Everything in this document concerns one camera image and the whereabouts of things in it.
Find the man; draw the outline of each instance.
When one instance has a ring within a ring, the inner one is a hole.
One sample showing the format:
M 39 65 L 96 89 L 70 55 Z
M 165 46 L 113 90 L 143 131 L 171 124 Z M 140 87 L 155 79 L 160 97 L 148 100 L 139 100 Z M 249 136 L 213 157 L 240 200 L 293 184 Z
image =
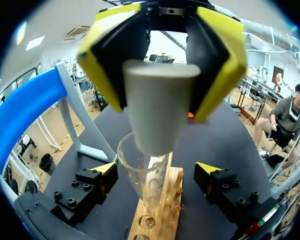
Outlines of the man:
M 282 99 L 270 113 L 270 119 L 259 118 L 255 123 L 253 141 L 258 148 L 262 132 L 269 138 L 277 139 L 278 145 L 289 153 L 300 134 L 300 84 L 295 86 L 295 97 Z M 288 161 L 282 168 L 285 169 L 294 163 L 297 149 L 290 153 Z

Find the clear glass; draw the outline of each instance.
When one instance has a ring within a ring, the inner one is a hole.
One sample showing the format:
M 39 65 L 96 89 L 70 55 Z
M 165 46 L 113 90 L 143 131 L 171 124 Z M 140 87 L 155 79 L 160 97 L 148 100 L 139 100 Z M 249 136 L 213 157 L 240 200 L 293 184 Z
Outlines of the clear glass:
M 117 154 L 130 183 L 145 207 L 149 210 L 159 207 L 169 154 L 151 156 L 141 152 L 133 132 L 120 141 Z

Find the yellow floor tape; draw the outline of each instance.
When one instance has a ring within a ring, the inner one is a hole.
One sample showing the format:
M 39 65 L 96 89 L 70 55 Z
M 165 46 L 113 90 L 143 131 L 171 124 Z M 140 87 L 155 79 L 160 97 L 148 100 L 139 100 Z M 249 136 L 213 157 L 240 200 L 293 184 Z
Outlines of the yellow floor tape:
M 94 111 L 95 111 L 95 109 L 92 109 L 92 110 L 89 112 L 89 114 L 91 114 L 91 113 L 94 112 Z M 82 124 L 82 123 L 79 122 L 77 125 L 74 126 L 74 129 L 76 129 L 77 127 L 79 127 L 81 124 Z M 61 147 L 61 145 L 64 144 L 64 143 L 67 141 L 67 139 L 68 139 L 69 137 L 70 137 L 70 135 L 68 134 L 68 135 L 63 139 L 63 141 L 59 144 L 59 146 Z M 59 151 L 59 149 L 56 149 L 56 150 L 54 151 L 54 153 L 52 154 L 52 157 L 54 157 L 54 156 L 57 154 L 58 151 Z M 39 179 L 41 178 L 41 176 L 42 176 L 43 173 L 44 173 L 44 171 L 41 171 L 41 173 L 39 174 Z

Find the man's hand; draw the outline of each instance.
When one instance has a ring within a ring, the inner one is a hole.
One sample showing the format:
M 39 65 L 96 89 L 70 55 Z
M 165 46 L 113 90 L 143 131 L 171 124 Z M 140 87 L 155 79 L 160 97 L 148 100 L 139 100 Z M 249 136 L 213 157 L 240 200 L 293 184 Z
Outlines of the man's hand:
M 296 143 L 296 141 L 294 141 L 294 140 L 291 139 L 289 141 L 289 147 L 292 148 L 295 145 L 295 143 Z
M 276 116 L 275 115 L 271 114 L 271 116 L 270 116 L 270 122 L 271 122 L 271 126 L 270 126 L 271 129 L 273 131 L 277 131 L 278 124 L 276 122 Z
M 278 126 L 278 124 L 276 122 L 275 123 L 271 123 L 271 129 L 273 131 L 277 131 L 277 126 Z

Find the wooden rack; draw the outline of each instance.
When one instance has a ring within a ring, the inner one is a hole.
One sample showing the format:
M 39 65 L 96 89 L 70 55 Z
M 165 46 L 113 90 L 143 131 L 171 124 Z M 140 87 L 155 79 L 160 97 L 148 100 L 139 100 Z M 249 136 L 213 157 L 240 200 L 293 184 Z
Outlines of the wooden rack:
M 174 240 L 181 207 L 183 168 L 171 167 L 169 154 L 160 206 L 148 210 L 139 199 L 128 240 Z

